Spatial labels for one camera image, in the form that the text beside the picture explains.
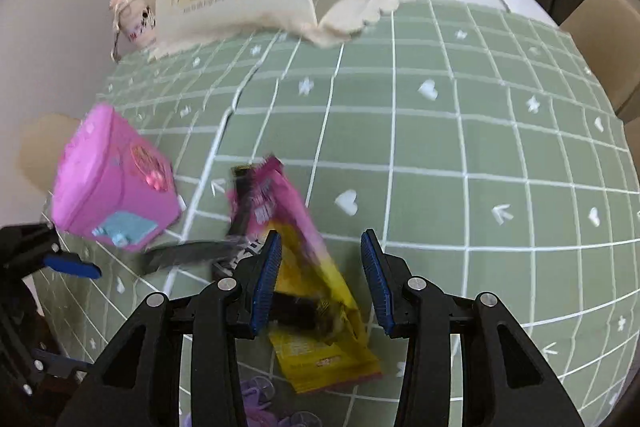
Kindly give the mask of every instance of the checkered tablecloth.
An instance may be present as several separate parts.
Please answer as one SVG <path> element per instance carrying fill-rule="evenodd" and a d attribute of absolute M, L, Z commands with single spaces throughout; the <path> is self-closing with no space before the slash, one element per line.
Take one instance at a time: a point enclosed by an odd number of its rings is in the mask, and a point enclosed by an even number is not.
<path fill-rule="evenodd" d="M 381 380 L 295 396 L 268 340 L 238 342 L 242 377 L 268 375 L 276 406 L 325 427 L 388 427 L 406 342 L 370 313 L 359 237 L 373 228 L 451 294 L 496 293 L 544 352 L 587 426 L 604 418 L 638 340 L 640 200 L 622 123 L 570 36 L 479 6 L 403 4 L 321 50 L 263 32 L 147 62 L 125 58 L 110 102 L 174 163 L 185 211 L 158 243 L 223 237 L 229 169 L 274 153 L 360 305 Z M 95 359 L 149 293 L 207 285 L 207 270 L 141 278 L 130 254 L 65 236 L 103 270 L 36 276 L 69 354 Z M 191 342 L 180 403 L 190 403 Z M 452 338 L 450 424 L 462 372 Z"/>

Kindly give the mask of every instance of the white arrow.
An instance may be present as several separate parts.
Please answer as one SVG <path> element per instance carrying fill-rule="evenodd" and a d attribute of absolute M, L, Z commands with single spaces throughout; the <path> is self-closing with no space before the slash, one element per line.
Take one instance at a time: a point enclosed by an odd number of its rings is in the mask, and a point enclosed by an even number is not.
<path fill-rule="evenodd" d="M 542 354 L 545 355 L 545 359 L 548 360 L 548 356 L 547 355 L 557 355 L 558 352 L 555 349 L 551 349 L 552 347 L 554 347 L 557 343 L 552 342 L 551 344 L 549 344 L 546 347 L 542 348 Z"/>
<path fill-rule="evenodd" d="M 510 221 L 513 219 L 513 216 L 507 212 L 507 208 L 511 205 L 509 203 L 496 204 L 494 208 L 492 208 L 491 212 L 494 214 L 495 220 L 498 222 L 498 225 L 503 225 L 504 220 Z"/>
<path fill-rule="evenodd" d="M 216 189 L 218 189 L 219 192 L 222 192 L 223 194 L 225 193 L 225 187 L 224 185 L 226 184 L 226 180 L 224 178 L 219 178 L 217 180 L 211 180 L 211 192 L 213 192 L 213 195 L 216 195 Z"/>

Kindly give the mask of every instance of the beige stool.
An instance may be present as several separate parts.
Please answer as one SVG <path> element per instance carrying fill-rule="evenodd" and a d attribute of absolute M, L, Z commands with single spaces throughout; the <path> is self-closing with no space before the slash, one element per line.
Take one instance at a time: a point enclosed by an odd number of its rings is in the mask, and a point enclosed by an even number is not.
<path fill-rule="evenodd" d="M 44 194 L 53 188 L 60 156 L 78 125 L 77 118 L 47 114 L 22 128 L 17 167 Z"/>
<path fill-rule="evenodd" d="M 560 25 L 622 121 L 640 116 L 640 13 L 625 0 L 584 0 Z"/>

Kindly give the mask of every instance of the pink container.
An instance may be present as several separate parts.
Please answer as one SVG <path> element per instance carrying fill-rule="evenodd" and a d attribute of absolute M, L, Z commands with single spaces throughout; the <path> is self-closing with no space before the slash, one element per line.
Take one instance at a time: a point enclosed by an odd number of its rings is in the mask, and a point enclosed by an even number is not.
<path fill-rule="evenodd" d="M 138 251 L 179 215 L 171 163 L 113 107 L 92 108 L 58 164 L 56 226 Z"/>

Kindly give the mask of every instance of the snack bag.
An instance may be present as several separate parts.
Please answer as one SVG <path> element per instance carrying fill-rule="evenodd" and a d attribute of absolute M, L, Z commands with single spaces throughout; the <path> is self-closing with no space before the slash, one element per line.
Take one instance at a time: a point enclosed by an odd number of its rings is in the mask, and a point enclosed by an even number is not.
<path fill-rule="evenodd" d="M 235 213 L 236 194 L 230 192 L 229 197 Z M 274 156 L 255 168 L 247 235 L 264 238 L 270 230 L 282 236 L 276 292 L 322 299 L 335 324 L 331 336 L 323 339 L 277 325 L 270 329 L 282 372 L 295 391 L 307 393 L 380 375 L 380 363 L 367 347 L 358 306 L 300 195 Z"/>

